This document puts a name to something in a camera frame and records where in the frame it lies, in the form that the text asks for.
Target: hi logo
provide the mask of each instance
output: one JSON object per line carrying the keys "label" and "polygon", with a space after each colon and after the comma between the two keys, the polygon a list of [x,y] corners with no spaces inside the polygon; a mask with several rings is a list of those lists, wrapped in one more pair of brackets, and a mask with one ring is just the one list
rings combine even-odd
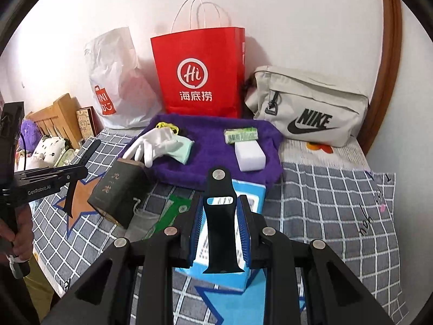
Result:
{"label": "hi logo", "polygon": [[[332,119],[331,115],[326,113],[321,113],[319,111],[314,111],[310,109],[305,109],[302,115],[294,119],[287,126],[287,131],[292,134],[304,134],[311,132],[325,131],[327,129],[335,129],[337,127],[327,128],[326,125]],[[301,124],[313,128],[299,128],[296,124]]]}
{"label": "hi logo", "polygon": [[178,66],[179,81],[189,89],[199,89],[207,82],[207,68],[196,58],[187,58]]}

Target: white plastic bag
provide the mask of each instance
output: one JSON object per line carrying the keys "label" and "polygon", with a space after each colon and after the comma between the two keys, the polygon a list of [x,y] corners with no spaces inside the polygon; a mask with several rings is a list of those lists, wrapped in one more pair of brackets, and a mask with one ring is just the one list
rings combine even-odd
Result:
{"label": "white plastic bag", "polygon": [[139,69],[129,28],[113,29],[86,44],[95,109],[104,127],[147,126],[161,103]]}

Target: nike swoosh logo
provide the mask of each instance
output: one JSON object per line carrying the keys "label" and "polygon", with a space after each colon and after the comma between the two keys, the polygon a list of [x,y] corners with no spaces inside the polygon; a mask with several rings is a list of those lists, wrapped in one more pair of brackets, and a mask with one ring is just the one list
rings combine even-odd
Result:
{"label": "nike swoosh logo", "polygon": [[296,119],[294,119],[292,122],[289,123],[287,126],[287,131],[289,131],[291,134],[304,134],[304,133],[312,133],[312,132],[319,132],[319,131],[326,131],[328,129],[335,129],[338,127],[332,127],[332,128],[297,128],[296,127]]}

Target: cable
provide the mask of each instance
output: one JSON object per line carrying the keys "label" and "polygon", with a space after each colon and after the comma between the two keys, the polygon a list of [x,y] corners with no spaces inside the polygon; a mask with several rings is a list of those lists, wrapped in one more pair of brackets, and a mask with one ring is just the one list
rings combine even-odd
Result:
{"label": "cable", "polygon": [[22,135],[22,133],[20,133],[19,135],[21,136],[22,145],[24,146],[24,170],[23,171],[25,171],[25,164],[27,163],[27,149],[25,148],[24,136]]}

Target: light green cloth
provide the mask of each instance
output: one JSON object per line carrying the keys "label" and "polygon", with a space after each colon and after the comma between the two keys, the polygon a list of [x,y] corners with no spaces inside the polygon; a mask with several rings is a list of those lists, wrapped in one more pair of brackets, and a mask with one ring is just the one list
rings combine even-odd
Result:
{"label": "light green cloth", "polygon": [[70,165],[72,159],[75,157],[75,150],[68,149],[59,159],[56,167],[61,167],[65,165]]}
{"label": "light green cloth", "polygon": [[178,135],[176,137],[176,140],[180,143],[182,143],[182,146],[178,148],[177,150],[174,150],[172,152],[168,152],[166,155],[171,156],[172,158],[176,159],[180,163],[183,163],[186,165],[188,162],[189,155],[191,153],[192,145],[194,144],[194,141],[191,139],[188,139],[186,137],[182,137],[181,135]]}

